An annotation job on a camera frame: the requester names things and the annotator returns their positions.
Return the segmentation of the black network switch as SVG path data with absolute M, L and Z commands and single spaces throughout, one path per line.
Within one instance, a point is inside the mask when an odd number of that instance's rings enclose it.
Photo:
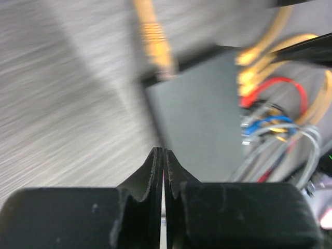
M 160 142 L 202 182 L 225 182 L 243 163 L 236 47 L 214 46 L 181 62 L 180 72 L 142 85 Z

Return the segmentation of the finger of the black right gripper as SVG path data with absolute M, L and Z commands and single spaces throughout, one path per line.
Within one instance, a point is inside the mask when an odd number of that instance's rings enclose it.
M 298 61 L 331 68 L 331 53 L 329 33 L 277 50 L 272 61 Z

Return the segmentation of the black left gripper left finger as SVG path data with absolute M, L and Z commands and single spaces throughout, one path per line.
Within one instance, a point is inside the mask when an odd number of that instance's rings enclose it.
M 158 248 L 163 150 L 117 187 L 15 191 L 1 209 L 1 248 Z

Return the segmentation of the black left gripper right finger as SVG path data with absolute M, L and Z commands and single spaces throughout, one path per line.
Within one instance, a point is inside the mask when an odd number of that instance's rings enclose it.
M 164 152 L 168 248 L 315 248 L 323 241 L 287 183 L 203 183 Z

